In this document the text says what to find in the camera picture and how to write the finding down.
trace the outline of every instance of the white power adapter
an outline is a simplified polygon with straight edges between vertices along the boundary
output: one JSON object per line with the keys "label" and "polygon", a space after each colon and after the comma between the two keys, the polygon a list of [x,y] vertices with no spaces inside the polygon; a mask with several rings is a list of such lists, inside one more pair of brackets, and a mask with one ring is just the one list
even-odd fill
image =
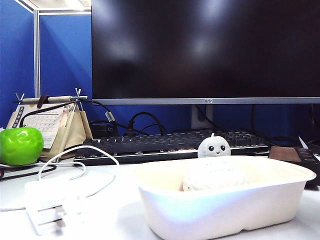
{"label": "white power adapter", "polygon": [[25,209],[38,235],[83,223],[85,196],[71,182],[58,176],[25,185]]}

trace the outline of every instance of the blue cubicle partition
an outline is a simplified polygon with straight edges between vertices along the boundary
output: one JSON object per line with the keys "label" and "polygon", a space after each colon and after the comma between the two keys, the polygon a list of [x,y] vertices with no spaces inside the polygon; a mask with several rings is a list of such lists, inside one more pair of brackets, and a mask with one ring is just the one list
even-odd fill
{"label": "blue cubicle partition", "polygon": [[[9,104],[14,92],[34,94],[33,16],[14,1],[1,1],[1,125],[5,126],[11,111]],[[75,95],[81,88],[92,96],[91,74],[91,16],[40,16],[41,94],[51,96]],[[124,125],[138,112],[150,112],[173,131],[191,127],[189,105],[114,105],[108,106],[116,120]],[[105,120],[102,107],[84,104],[89,121]],[[255,127],[269,136],[301,135],[316,138],[319,127],[311,124],[309,104],[257,105]],[[250,129],[251,105],[215,105],[214,122],[225,129]],[[153,124],[149,116],[140,116],[135,128]],[[157,127],[148,133],[157,134]]]}
{"label": "blue cubicle partition", "polygon": [[0,1],[0,127],[16,110],[15,93],[34,95],[33,14],[13,0]]}

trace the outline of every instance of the black monitor screen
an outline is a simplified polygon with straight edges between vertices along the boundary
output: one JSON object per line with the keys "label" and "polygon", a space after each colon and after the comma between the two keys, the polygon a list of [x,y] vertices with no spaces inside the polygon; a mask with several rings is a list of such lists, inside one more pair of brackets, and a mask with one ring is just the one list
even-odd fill
{"label": "black monitor screen", "polygon": [[318,97],[319,77],[319,0],[92,0],[95,99]]}

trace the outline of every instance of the calendar page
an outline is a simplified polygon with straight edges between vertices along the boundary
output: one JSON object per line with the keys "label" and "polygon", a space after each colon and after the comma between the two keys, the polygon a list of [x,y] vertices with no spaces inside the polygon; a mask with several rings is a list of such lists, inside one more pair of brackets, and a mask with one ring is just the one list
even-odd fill
{"label": "calendar page", "polygon": [[[60,103],[44,104],[41,109],[57,106],[59,104]],[[50,149],[55,141],[59,127],[66,126],[72,106],[74,106],[74,104],[27,116],[23,120],[23,125],[38,129],[43,136],[43,148]],[[19,127],[21,118],[36,110],[39,110],[36,104],[19,104],[16,108],[17,116],[11,127]]]}

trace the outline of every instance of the monitor stand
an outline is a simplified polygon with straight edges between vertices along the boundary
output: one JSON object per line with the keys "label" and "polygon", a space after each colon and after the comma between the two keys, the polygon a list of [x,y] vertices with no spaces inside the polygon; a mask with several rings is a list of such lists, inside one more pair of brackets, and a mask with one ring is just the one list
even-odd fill
{"label": "monitor stand", "polygon": [[[214,118],[214,105],[206,104],[199,105],[205,115],[213,121]],[[212,125],[201,115],[195,105],[191,106],[191,128],[192,129],[205,129],[212,128]]]}

